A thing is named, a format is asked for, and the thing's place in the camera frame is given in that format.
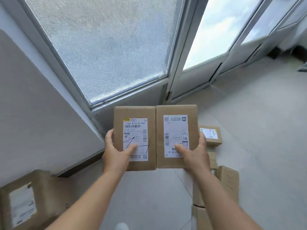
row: white shipping label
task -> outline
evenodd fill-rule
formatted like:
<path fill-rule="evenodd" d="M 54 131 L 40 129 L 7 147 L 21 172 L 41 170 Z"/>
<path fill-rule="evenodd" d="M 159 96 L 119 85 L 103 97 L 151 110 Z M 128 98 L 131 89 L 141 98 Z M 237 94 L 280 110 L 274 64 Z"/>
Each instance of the white shipping label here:
<path fill-rule="evenodd" d="M 131 143 L 138 145 L 130 161 L 148 161 L 148 124 L 146 119 L 124 119 L 123 150 Z"/>
<path fill-rule="evenodd" d="M 31 183 L 10 193 L 10 206 L 13 228 L 27 221 L 37 212 Z"/>
<path fill-rule="evenodd" d="M 218 139 L 217 132 L 215 129 L 201 128 L 201 131 L 205 135 L 206 138 Z"/>
<path fill-rule="evenodd" d="M 182 157 L 175 150 L 179 143 L 190 149 L 187 115 L 164 115 L 164 157 Z"/>

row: frosted glass pane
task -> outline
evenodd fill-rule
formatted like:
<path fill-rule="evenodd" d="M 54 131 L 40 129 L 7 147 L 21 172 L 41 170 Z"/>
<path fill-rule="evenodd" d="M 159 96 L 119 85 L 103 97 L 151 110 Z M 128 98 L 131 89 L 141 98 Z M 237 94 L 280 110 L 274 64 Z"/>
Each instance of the frosted glass pane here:
<path fill-rule="evenodd" d="M 270 34 L 296 2 L 297 0 L 273 0 L 243 43 Z"/>
<path fill-rule="evenodd" d="M 260 0 L 209 0 L 184 69 L 228 51 Z"/>
<path fill-rule="evenodd" d="M 303 2 L 295 9 L 295 11 L 290 15 L 286 22 L 281 26 L 285 27 L 292 23 L 297 22 L 307 11 L 307 0 Z"/>
<path fill-rule="evenodd" d="M 166 75 L 183 0 L 25 0 L 91 104 Z"/>

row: barcode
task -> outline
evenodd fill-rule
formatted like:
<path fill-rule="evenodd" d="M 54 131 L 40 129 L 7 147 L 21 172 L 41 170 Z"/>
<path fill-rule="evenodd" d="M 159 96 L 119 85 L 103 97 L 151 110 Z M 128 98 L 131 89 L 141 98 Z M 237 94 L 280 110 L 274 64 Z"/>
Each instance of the barcode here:
<path fill-rule="evenodd" d="M 165 133 L 165 146 L 169 146 L 169 134 Z"/>
<path fill-rule="evenodd" d="M 143 142 L 147 142 L 147 129 L 143 129 Z"/>
<path fill-rule="evenodd" d="M 141 127 L 140 124 L 137 124 L 137 125 L 125 125 L 125 127 Z"/>

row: mesh screen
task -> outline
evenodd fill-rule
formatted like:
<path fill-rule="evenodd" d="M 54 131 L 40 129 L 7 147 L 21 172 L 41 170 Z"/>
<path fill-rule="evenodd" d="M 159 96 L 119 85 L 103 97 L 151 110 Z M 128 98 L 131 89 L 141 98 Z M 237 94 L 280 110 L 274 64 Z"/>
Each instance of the mesh screen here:
<path fill-rule="evenodd" d="M 183 0 L 25 0 L 90 104 L 167 73 Z"/>

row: floor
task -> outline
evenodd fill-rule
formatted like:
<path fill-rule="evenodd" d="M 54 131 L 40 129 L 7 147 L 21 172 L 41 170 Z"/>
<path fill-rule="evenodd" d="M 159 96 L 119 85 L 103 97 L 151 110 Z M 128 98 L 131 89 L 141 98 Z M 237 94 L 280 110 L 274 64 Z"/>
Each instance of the floor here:
<path fill-rule="evenodd" d="M 179 104 L 197 104 L 199 124 L 221 128 L 217 162 L 240 173 L 240 206 L 264 229 L 307 229 L 307 73 L 293 58 L 263 58 L 227 73 Z M 102 162 L 72 177 L 75 197 Z M 182 169 L 127 172 L 100 229 L 191 228 L 192 180 Z"/>

